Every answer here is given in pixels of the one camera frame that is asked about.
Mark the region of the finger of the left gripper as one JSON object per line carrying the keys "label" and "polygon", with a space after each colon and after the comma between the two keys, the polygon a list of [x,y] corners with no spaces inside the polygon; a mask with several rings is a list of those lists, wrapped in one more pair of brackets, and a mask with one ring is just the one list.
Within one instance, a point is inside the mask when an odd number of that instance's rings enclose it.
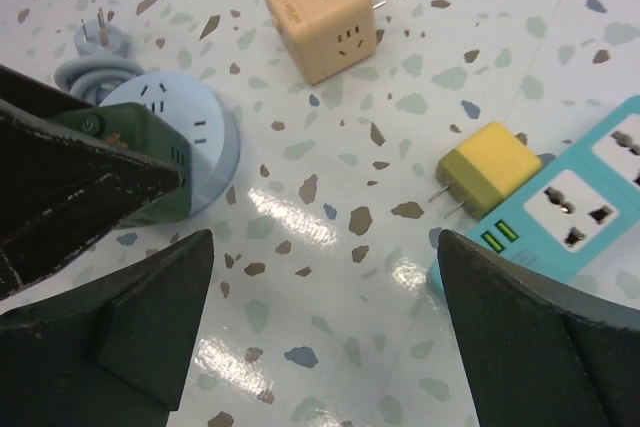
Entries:
{"label": "finger of the left gripper", "polygon": [[54,122],[88,103],[1,69],[1,296],[37,284],[140,208],[176,168]]}

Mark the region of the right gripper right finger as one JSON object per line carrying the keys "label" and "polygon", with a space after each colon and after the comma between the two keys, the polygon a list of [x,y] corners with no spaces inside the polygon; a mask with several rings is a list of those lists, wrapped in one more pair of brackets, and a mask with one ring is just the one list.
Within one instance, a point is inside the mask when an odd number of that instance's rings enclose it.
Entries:
{"label": "right gripper right finger", "polygon": [[638,310],[452,230],[437,256],[480,425],[638,425]]}

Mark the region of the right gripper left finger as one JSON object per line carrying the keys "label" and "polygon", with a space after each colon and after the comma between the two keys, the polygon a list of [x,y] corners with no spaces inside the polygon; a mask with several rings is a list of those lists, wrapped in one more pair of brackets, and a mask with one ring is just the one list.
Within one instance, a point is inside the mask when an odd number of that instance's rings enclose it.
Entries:
{"label": "right gripper left finger", "polygon": [[1,316],[4,426],[164,426],[178,410],[213,272],[201,230]]}

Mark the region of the dark green cube socket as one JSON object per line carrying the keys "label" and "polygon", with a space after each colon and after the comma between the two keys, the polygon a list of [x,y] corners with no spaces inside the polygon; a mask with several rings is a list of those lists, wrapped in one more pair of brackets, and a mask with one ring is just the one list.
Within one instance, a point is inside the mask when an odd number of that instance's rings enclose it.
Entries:
{"label": "dark green cube socket", "polygon": [[177,168],[180,186],[138,210],[119,227],[134,228],[186,219],[192,208],[191,147],[188,140],[151,109],[134,102],[67,111],[53,121],[116,147]]}

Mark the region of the yellow green plug adapter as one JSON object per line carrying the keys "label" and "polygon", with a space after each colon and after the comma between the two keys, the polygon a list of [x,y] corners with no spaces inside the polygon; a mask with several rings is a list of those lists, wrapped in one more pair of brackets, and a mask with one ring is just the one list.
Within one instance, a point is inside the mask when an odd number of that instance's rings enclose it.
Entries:
{"label": "yellow green plug adapter", "polygon": [[437,163],[441,188],[430,199],[449,194],[479,221],[543,167],[542,160],[502,123],[492,121],[454,147]]}

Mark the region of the round light blue socket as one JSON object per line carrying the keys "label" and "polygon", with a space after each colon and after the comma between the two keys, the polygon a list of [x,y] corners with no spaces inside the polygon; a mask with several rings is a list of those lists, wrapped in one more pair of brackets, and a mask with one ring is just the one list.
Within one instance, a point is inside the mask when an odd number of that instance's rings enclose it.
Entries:
{"label": "round light blue socket", "polygon": [[133,102],[147,108],[170,132],[152,140],[168,149],[165,160],[181,171],[181,186],[122,222],[123,228],[175,223],[208,208],[227,189],[240,159],[234,117],[213,90],[191,75],[153,72],[113,90],[102,107]]}

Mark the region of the teal power strip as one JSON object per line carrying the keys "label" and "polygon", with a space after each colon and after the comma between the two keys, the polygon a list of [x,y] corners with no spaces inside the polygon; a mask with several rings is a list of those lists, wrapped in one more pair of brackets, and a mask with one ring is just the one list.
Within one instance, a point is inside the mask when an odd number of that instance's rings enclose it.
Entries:
{"label": "teal power strip", "polygon": [[631,97],[467,232],[561,282],[639,248],[639,99]]}

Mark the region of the beige cube socket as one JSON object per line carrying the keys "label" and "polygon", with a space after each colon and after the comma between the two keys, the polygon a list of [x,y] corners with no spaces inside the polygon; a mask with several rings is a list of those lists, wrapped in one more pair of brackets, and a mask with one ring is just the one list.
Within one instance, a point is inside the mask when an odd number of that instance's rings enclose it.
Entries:
{"label": "beige cube socket", "polygon": [[377,0],[265,0],[284,47],[304,80],[318,84],[377,48]]}

